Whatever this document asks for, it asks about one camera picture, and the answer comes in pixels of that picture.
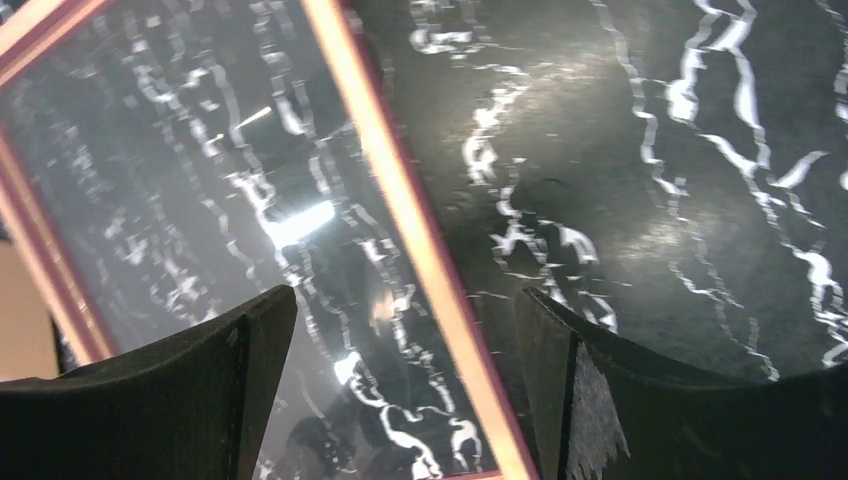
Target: beige background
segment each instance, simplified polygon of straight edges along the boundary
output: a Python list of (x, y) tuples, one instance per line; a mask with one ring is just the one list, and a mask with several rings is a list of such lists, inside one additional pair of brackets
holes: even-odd
[(47, 307), (14, 247), (0, 244), (0, 380), (57, 374)]

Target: glass pane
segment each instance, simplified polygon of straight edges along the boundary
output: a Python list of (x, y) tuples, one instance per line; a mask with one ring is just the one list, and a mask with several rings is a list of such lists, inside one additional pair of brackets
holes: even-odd
[(119, 0), (0, 115), (117, 350), (297, 287), (259, 478), (496, 468), (298, 2)]

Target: dark stone surface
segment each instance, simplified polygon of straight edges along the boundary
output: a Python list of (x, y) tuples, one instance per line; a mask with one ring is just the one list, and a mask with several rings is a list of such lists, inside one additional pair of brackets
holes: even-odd
[(843, 361), (848, 2), (353, 4), (519, 416), (530, 286), (714, 372)]

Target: wooden frame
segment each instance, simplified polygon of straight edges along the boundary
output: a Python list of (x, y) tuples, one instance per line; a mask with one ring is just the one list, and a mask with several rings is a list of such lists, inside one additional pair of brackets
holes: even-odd
[[(109, 3), (111, 0), (30, 0), (0, 27), (0, 88)], [(494, 475), (464, 478), (535, 480), (535, 467), (438, 233), (429, 201), (393, 135), (387, 110), (343, 7), (339, 0), (301, 3), (500, 468)], [(74, 354), (83, 364), (108, 358), (117, 349), (46, 212), (12, 146), (0, 132), (0, 214)]]
[(538, 478), (417, 173), (338, 0), (301, 0), (501, 474)]
[[(91, 17), (107, 0), (32, 0), (0, 27), (0, 88)], [(0, 131), (0, 215), (56, 323), (81, 364), (117, 350), (99, 323), (79, 274), (59, 242), (12, 146)]]

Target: marble slab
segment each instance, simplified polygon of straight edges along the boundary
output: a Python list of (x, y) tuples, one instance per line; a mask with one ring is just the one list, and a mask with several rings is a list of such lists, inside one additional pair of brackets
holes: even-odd
[(353, 4), (519, 415), (528, 286), (724, 374), (844, 361), (848, 2)]
[(297, 1), (118, 0), (0, 117), (119, 351), (297, 287), (256, 478), (496, 468)]

